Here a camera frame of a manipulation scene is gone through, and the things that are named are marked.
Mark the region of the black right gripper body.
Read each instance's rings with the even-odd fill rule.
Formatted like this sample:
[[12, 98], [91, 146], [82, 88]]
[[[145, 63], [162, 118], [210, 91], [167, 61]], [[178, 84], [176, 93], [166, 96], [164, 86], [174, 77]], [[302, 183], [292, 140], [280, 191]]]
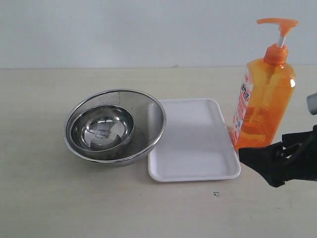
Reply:
[[313, 156], [289, 157], [286, 161], [286, 181], [317, 180], [317, 126], [313, 129]]

